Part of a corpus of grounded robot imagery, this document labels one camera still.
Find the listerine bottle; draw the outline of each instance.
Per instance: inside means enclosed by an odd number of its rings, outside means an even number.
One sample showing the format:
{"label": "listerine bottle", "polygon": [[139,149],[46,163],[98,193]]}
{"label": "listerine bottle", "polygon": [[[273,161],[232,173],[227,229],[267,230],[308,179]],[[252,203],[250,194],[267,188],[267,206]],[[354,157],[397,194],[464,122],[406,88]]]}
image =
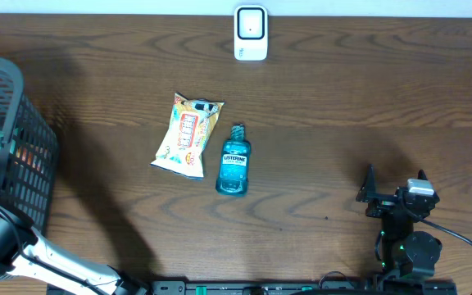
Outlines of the listerine bottle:
{"label": "listerine bottle", "polygon": [[247,192],[247,171],[251,144],[245,140],[245,127],[235,125],[230,139],[221,151],[220,174],[216,181],[218,193],[243,197]]}

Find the white wall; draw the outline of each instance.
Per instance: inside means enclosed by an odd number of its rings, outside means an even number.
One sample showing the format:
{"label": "white wall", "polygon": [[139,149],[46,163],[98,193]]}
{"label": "white wall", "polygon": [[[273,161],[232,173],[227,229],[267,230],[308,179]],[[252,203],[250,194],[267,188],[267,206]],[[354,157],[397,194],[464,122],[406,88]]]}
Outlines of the white wall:
{"label": "white wall", "polygon": [[472,0],[0,0],[0,12],[227,16],[240,3],[273,16],[472,17]]}

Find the plastic basket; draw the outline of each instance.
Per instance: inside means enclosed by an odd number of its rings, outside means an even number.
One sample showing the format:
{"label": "plastic basket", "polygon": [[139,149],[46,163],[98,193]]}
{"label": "plastic basket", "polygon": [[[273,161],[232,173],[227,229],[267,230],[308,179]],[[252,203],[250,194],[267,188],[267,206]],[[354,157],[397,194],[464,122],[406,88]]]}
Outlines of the plastic basket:
{"label": "plastic basket", "polygon": [[[56,135],[23,94],[23,76],[0,58],[0,202],[32,218],[45,232],[59,156]],[[0,276],[0,280],[9,275]]]}

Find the wooden table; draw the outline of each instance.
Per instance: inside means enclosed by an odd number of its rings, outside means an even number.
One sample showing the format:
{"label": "wooden table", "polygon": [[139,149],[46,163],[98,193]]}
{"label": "wooden table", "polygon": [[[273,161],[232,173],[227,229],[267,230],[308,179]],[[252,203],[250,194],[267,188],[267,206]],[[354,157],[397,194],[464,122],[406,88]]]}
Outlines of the wooden table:
{"label": "wooden table", "polygon": [[[271,17],[266,61],[239,62],[232,17],[0,15],[0,57],[60,134],[48,237],[82,257],[144,279],[367,275],[367,163],[384,192],[424,169],[429,219],[472,238],[472,20]],[[202,181],[149,167],[174,91],[226,102]],[[215,191],[235,122],[253,148],[244,198]],[[472,248],[416,228],[443,242],[436,278],[469,293]]]}

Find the snack bag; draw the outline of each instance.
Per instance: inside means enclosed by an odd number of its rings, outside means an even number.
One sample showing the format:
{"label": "snack bag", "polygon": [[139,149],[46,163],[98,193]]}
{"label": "snack bag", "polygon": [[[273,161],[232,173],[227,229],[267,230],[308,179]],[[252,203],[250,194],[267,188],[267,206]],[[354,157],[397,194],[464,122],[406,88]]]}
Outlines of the snack bag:
{"label": "snack bag", "polygon": [[189,178],[203,178],[202,152],[223,105],[223,102],[188,100],[175,93],[169,130],[151,165]]}

